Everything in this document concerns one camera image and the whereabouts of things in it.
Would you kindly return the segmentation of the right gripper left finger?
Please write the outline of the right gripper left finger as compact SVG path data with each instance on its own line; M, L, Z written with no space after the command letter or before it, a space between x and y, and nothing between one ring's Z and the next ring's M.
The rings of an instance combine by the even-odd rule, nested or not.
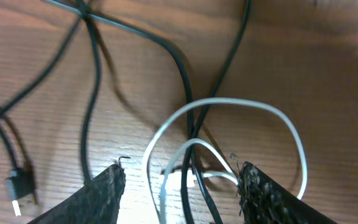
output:
M116 223L125 186L124 168L117 159L89 184L29 224Z

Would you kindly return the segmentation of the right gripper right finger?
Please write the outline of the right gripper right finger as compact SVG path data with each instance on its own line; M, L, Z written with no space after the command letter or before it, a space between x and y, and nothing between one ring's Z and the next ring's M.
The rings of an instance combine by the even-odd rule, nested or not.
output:
M301 200L308 182L307 165L303 157L301 187L297 195L283 188L253 163L245 161L240 164L235 153L232 152L230 158L236 161L238 169L237 194L240 196L239 206L245 223L334 223Z

